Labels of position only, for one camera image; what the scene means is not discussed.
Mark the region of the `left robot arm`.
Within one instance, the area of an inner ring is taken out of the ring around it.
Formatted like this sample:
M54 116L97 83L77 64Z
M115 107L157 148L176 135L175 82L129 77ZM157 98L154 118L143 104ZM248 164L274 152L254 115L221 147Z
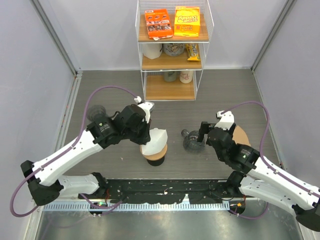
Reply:
M98 172L86 176L66 176L65 172L87 157L122 140L145 145L150 140L150 118L154 103L145 101L127 105L122 111L108 116L102 105L94 105L86 114L90 123L81 131L80 138L52 155L37 161L21 164L25 176L34 174L28 181L31 196L38 206L47 205L58 197L84 194L101 199L107 193L107 183Z

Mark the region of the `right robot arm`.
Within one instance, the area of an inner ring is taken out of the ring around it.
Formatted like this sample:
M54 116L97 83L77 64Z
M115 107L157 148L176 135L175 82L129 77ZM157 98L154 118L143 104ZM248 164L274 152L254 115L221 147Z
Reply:
M233 169L226 185L232 197L240 194L259 198L295 216L304 227L320 230L320 189L286 172L249 145L233 140L233 124L222 129L217 123L203 121L198 142L206 138L219 161Z

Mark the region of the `smoky grey plastic dripper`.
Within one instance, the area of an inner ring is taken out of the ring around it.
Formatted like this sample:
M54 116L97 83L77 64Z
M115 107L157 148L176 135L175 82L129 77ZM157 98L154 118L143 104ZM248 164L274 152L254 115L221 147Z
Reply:
M90 122L98 122L107 117L106 109L103 105L93 105L91 106L86 113L86 118Z

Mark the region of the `white paper coffee filter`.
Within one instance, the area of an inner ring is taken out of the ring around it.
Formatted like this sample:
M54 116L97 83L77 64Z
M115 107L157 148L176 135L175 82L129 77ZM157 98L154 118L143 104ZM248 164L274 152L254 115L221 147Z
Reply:
M165 129L153 128L149 131L150 141L140 146L140 151L145 156L160 153L167 144L168 134Z

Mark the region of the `brown paper coffee filter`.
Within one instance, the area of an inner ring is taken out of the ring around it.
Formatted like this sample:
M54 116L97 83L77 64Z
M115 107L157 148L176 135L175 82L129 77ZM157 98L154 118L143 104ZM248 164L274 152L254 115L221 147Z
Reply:
M239 125L237 125L233 131L232 140L235 141L236 144L251 146L246 132Z

